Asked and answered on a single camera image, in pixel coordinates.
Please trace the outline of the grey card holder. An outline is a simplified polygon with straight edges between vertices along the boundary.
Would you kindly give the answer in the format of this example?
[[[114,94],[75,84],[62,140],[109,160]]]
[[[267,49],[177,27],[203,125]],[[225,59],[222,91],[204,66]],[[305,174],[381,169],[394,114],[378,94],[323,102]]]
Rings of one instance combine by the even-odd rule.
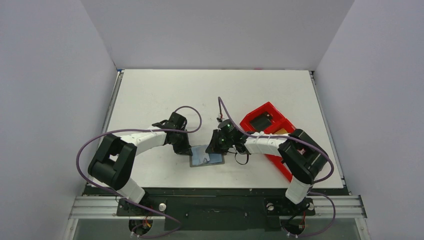
[[[205,167],[222,165],[225,163],[224,156],[217,153],[207,153],[207,145],[197,145],[191,148],[192,156],[189,158],[190,167]]]

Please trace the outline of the pictured card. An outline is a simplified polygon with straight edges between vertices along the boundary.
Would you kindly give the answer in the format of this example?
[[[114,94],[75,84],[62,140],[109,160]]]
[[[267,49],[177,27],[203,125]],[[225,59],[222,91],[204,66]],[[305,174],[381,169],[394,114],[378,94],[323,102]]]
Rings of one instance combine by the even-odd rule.
[[[214,154],[206,152],[206,145],[198,145],[192,148],[190,163],[193,167],[210,164]]]

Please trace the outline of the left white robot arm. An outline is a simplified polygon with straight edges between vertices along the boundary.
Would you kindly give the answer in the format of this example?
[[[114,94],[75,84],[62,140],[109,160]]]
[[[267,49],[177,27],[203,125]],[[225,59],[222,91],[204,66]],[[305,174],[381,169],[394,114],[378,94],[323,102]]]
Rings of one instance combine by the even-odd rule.
[[[147,150],[171,145],[177,155],[192,156],[186,130],[187,119],[172,112],[168,120],[152,124],[147,132],[124,136],[107,134],[97,149],[87,172],[90,176],[106,184],[119,195],[130,200],[129,208],[136,215],[143,215],[149,209],[146,191],[133,179],[131,173],[135,157]]]

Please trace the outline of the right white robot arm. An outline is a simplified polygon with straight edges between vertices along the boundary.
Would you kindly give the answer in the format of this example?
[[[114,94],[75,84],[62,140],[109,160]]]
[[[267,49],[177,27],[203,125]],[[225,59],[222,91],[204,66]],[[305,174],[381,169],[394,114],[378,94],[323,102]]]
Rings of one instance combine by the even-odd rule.
[[[245,132],[230,119],[222,121],[212,133],[206,148],[209,154],[226,154],[234,148],[239,154],[281,157],[292,174],[282,199],[283,209],[294,214],[318,182],[317,175],[329,162],[326,152],[302,129],[281,135]]]

